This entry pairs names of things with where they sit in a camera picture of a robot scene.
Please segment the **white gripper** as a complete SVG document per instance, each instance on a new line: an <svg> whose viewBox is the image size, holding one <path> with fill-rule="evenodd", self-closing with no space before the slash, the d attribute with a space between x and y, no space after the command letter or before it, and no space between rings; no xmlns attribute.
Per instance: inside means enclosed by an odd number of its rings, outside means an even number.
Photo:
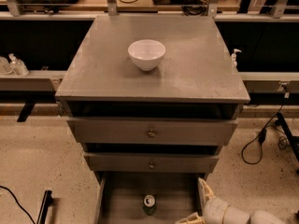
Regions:
<svg viewBox="0 0 299 224"><path fill-rule="evenodd" d="M198 178L198 191L204 217L195 212L175 224L250 224L250 214L215 198L213 190L201 177Z"/></svg>

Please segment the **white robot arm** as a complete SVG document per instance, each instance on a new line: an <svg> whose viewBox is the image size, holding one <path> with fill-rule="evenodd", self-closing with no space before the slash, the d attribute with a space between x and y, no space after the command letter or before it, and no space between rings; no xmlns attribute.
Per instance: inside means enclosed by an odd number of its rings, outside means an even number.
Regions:
<svg viewBox="0 0 299 224"><path fill-rule="evenodd" d="M195 212L175 224L285 224L266 211L257 210L249 214L231 206L218 198L203 178L198 179L198 191L202 215Z"/></svg>

